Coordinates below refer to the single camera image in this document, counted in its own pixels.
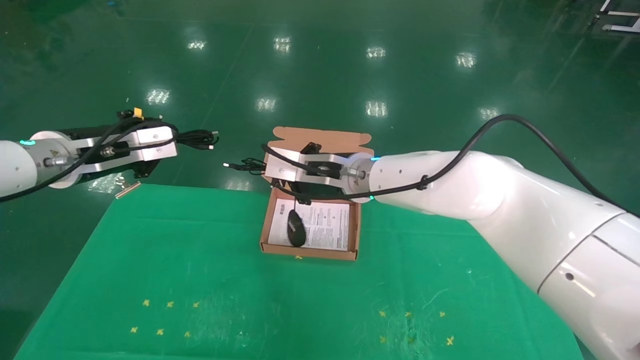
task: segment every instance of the mouse cable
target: mouse cable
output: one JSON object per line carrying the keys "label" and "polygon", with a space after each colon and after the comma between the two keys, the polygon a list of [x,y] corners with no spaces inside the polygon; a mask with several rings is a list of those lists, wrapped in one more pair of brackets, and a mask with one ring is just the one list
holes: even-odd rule
{"label": "mouse cable", "polygon": [[242,165],[233,163],[224,163],[222,165],[238,171],[249,171],[251,175],[262,175],[267,168],[267,163],[256,158],[246,158],[242,161]]}
{"label": "mouse cable", "polygon": [[[462,147],[460,152],[448,164],[446,164],[446,166],[444,168],[442,168],[440,171],[438,171],[437,173],[435,173],[431,177],[428,177],[427,175],[425,175],[422,180],[420,180],[420,181],[418,181],[416,183],[407,184],[407,185],[403,185],[403,186],[397,186],[395,188],[376,190],[376,191],[372,191],[372,192],[355,193],[355,194],[349,194],[349,195],[345,194],[345,195],[325,195],[325,196],[323,196],[323,195],[309,196],[309,195],[305,195],[305,194],[302,194],[302,193],[295,193],[295,192],[292,192],[290,190],[287,190],[287,189],[283,188],[282,186],[280,186],[278,184],[274,185],[274,187],[280,189],[281,191],[283,191],[286,194],[289,194],[289,195],[292,195],[292,196],[295,196],[295,197],[298,197],[298,198],[301,198],[301,199],[307,199],[307,200],[349,200],[349,199],[357,199],[357,198],[362,198],[362,197],[370,197],[370,196],[374,196],[375,197],[375,196],[380,196],[380,195],[388,195],[390,193],[405,192],[407,190],[413,190],[413,189],[423,189],[428,184],[440,179],[441,177],[446,175],[448,172],[450,172],[451,169],[453,169],[467,155],[467,153],[469,151],[471,151],[471,149],[476,145],[478,140],[480,140],[480,138],[482,138],[482,136],[484,136],[484,134],[491,127],[493,127],[494,125],[496,125],[498,123],[504,122],[504,121],[517,122],[518,124],[526,127],[529,131],[534,133],[556,155],[556,157],[558,157],[560,159],[562,164],[569,170],[569,172],[571,172],[571,174],[580,182],[580,184],[582,184],[587,189],[587,191],[589,191],[591,194],[593,194],[593,196],[595,196],[595,197],[597,197],[599,199],[602,199],[602,200],[604,200],[604,201],[606,201],[606,202],[608,202],[608,203],[610,203],[610,204],[612,204],[614,206],[617,206],[617,207],[619,207],[621,209],[624,209],[628,213],[633,214],[631,211],[626,210],[625,208],[623,208],[619,204],[615,203],[612,199],[610,199],[608,196],[606,196],[604,193],[602,193],[600,190],[598,190],[595,186],[593,186],[587,180],[587,178],[584,175],[582,175],[582,173],[580,173],[580,171],[567,158],[567,156],[564,155],[562,153],[562,151],[560,151],[557,148],[557,146],[555,144],[553,144],[551,142],[551,140],[549,140],[539,129],[537,129],[535,126],[533,126],[533,124],[531,124],[524,117],[521,117],[519,115],[514,115],[514,114],[498,115],[498,116],[494,117],[493,119],[487,121],[484,125],[482,125],[480,127],[480,129],[478,129],[476,131],[475,134],[473,134],[473,136],[471,136],[471,138],[467,141],[467,143]],[[299,164],[299,163],[296,163],[295,161],[293,161],[291,159],[287,159],[287,158],[285,158],[284,156],[280,155],[279,153],[277,153],[275,151],[269,152],[269,153],[272,154],[273,156],[283,160],[283,161],[289,160],[287,162],[290,163],[291,165],[294,165],[294,166],[297,166],[297,167],[300,167],[300,168],[304,168],[302,166],[298,166],[298,165],[304,165],[304,164]]]}

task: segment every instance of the cable clip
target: cable clip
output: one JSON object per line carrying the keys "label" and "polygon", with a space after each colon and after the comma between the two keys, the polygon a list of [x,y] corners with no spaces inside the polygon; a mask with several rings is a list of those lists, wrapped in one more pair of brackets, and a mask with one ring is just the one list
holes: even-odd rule
{"label": "cable clip", "polygon": [[418,187],[416,187],[416,189],[422,191],[424,189],[427,188],[427,186],[429,186],[429,183],[426,183],[427,179],[429,179],[428,175],[423,175],[422,178],[420,179],[420,183],[422,185],[418,185]]}

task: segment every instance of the black cable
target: black cable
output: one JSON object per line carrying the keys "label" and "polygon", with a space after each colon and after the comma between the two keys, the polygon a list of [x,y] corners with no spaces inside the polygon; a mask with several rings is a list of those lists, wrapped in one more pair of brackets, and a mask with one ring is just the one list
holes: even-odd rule
{"label": "black cable", "polygon": [[[493,119],[489,120],[488,122],[486,122],[484,125],[482,125],[480,127],[480,129],[478,129],[476,131],[475,134],[473,134],[473,136],[471,136],[471,138],[467,141],[467,143],[462,147],[462,149],[460,150],[460,152],[448,163],[446,164],[446,166],[444,168],[442,168],[440,171],[438,171],[437,173],[435,173],[433,176],[426,176],[425,178],[423,178],[422,180],[416,182],[416,183],[412,183],[412,184],[407,184],[404,186],[397,186],[395,188],[389,188],[389,189],[383,189],[383,190],[377,190],[377,191],[373,191],[373,192],[364,192],[364,193],[355,193],[355,194],[350,194],[350,195],[329,195],[329,196],[309,196],[309,195],[305,195],[305,194],[301,194],[301,193],[295,193],[292,192],[290,190],[287,190],[285,188],[283,188],[282,186],[276,184],[274,185],[276,188],[280,189],[281,191],[283,191],[286,194],[295,196],[297,198],[301,198],[301,199],[307,199],[307,200],[348,200],[348,199],[356,199],[356,198],[361,198],[361,197],[370,197],[370,196],[380,196],[380,195],[388,195],[390,193],[397,193],[397,192],[403,192],[403,191],[407,191],[407,190],[413,190],[413,189],[417,189],[417,188],[422,188],[423,186],[426,186],[438,179],[440,179],[441,177],[443,177],[444,175],[446,175],[449,171],[451,171],[451,169],[453,169],[466,155],[467,153],[471,150],[471,148],[473,148],[473,146],[475,146],[475,144],[477,143],[478,140],[480,140],[480,138],[482,138],[482,136],[494,125],[503,122],[503,121],[513,121],[513,122],[517,122],[520,125],[523,125],[524,127],[526,127],[529,131],[531,131],[532,133],[534,133],[543,143],[545,143],[545,145],[560,159],[560,161],[562,161],[562,164],[565,165],[565,167],[569,170],[569,172],[571,172],[571,174],[580,182],[580,184],[582,184],[591,194],[593,194],[593,196],[598,197],[599,199],[602,199],[614,206],[617,206],[621,209],[624,209],[622,206],[620,206],[619,204],[615,203],[612,199],[610,199],[608,196],[606,196],[604,193],[602,193],[600,190],[598,190],[595,186],[593,186],[584,175],[582,175],[582,173],[580,173],[580,171],[575,167],[575,165],[566,157],[566,155],[564,155],[562,153],[562,151],[560,151],[555,144],[553,144],[551,142],[551,140],[549,140],[540,130],[538,130],[535,126],[533,126],[533,124],[531,124],[527,119],[519,116],[519,115],[514,115],[514,114],[503,114],[503,115],[498,115],[496,117],[494,117]],[[303,168],[302,166],[298,166],[298,165],[303,165],[300,163],[297,163],[293,160],[289,160],[287,161],[288,163],[290,163],[291,165]]]}
{"label": "black cable", "polygon": [[177,127],[167,122],[160,121],[160,120],[144,120],[143,122],[140,122],[135,126],[132,126],[132,128],[128,129],[127,131],[118,135],[114,139],[110,140],[107,144],[105,144],[105,147],[113,146],[113,144],[120,141],[123,137],[139,129],[148,128],[148,127],[159,127],[159,126],[168,126],[169,128],[171,128],[173,133],[173,138],[161,143],[153,143],[149,145],[141,145],[141,146],[134,146],[134,147],[115,148],[113,149],[113,152],[130,152],[130,151],[136,151],[136,150],[151,149],[153,147],[161,147],[161,146],[168,145],[174,141],[176,143],[181,143],[182,145],[187,145],[189,147],[192,147],[196,150],[213,150],[213,145],[218,143],[218,141],[220,140],[220,138],[216,136],[217,132],[200,129],[200,130],[190,130],[184,133],[180,133]]}
{"label": "black cable", "polygon": [[267,163],[256,158],[246,158],[242,164],[225,163],[225,166],[238,171],[249,171],[251,175],[262,175],[267,168]]}
{"label": "black cable", "polygon": [[44,189],[47,186],[55,183],[56,181],[62,179],[63,177],[71,174],[75,169],[77,169],[78,167],[80,167],[80,165],[84,164],[85,161],[87,161],[90,157],[92,157],[96,152],[99,152],[100,150],[103,149],[103,142],[111,135],[113,135],[113,133],[115,133],[116,131],[118,131],[118,129],[120,129],[121,126],[124,126],[130,122],[133,122],[135,120],[139,120],[138,118],[134,118],[134,117],[130,117],[128,119],[125,119],[117,124],[114,124],[113,126],[111,126],[109,129],[107,129],[107,131],[104,132],[104,135],[102,135],[96,142],[95,145],[92,146],[91,148],[89,148],[89,150],[82,155],[75,163],[73,163],[71,166],[69,166],[67,169],[65,169],[63,172],[61,172],[60,174],[50,177],[49,179],[43,181],[40,184],[37,184],[36,186],[32,186],[31,188],[28,188],[27,190],[23,190],[21,192],[17,192],[17,193],[13,193],[11,195],[7,195],[7,196],[3,196],[0,197],[0,202],[5,202],[5,201],[9,201],[9,200],[13,200],[13,199],[18,199],[19,197],[23,197],[25,195],[29,195],[31,193],[34,193],[38,190]]}
{"label": "black cable", "polygon": [[340,176],[340,174],[336,173],[335,171],[331,171],[331,170],[321,170],[317,167],[312,167],[309,166],[307,164],[302,164],[302,163],[298,163],[297,161],[293,161],[292,159],[287,158],[286,156],[276,152],[275,150],[273,150],[272,148],[268,147],[266,144],[262,144],[260,146],[262,148],[262,150],[264,150],[264,152],[266,152],[267,154],[273,155],[276,158],[290,164],[293,165],[295,167],[301,168],[303,170],[306,170],[307,172],[313,172],[316,173],[318,175],[324,175],[324,176]]}

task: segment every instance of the box flap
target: box flap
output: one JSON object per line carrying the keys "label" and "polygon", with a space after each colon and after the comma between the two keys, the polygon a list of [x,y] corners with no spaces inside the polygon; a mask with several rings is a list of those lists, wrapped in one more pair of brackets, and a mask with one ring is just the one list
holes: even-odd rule
{"label": "box flap", "polygon": [[322,145],[321,152],[366,152],[367,154],[374,154],[373,150],[360,146],[371,141],[371,135],[365,133],[276,126],[273,129],[273,134],[281,140],[269,142],[268,145],[270,147],[300,151],[308,143],[315,142]]}

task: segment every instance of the instruction sheet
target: instruction sheet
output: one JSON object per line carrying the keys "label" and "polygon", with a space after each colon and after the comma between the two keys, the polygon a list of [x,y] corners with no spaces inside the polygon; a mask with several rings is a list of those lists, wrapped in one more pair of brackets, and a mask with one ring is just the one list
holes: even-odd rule
{"label": "instruction sheet", "polygon": [[[295,200],[278,199],[271,222],[268,243],[292,246],[287,237],[289,212]],[[347,251],[349,245],[349,204],[312,202],[296,203],[296,212],[307,231],[307,242],[302,247]]]}

